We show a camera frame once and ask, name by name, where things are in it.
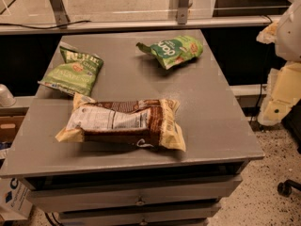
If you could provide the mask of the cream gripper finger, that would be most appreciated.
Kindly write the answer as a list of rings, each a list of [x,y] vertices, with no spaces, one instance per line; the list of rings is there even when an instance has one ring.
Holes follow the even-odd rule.
[[[257,121],[263,126],[273,126],[280,123],[292,110],[291,101],[283,101],[265,97],[262,101]]]

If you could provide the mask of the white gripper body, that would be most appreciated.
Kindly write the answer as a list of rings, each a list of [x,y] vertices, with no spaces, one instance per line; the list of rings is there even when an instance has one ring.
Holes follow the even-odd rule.
[[[287,62],[280,70],[272,69],[268,76],[268,104],[273,107],[293,107],[301,99],[301,63]]]

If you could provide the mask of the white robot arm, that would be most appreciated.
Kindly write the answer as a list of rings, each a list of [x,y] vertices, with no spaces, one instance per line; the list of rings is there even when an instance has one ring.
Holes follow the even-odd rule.
[[[301,100],[301,0],[295,0],[278,22],[265,27],[257,41],[273,42],[276,55],[286,61],[280,70],[270,70],[257,118],[259,124],[272,126]]]

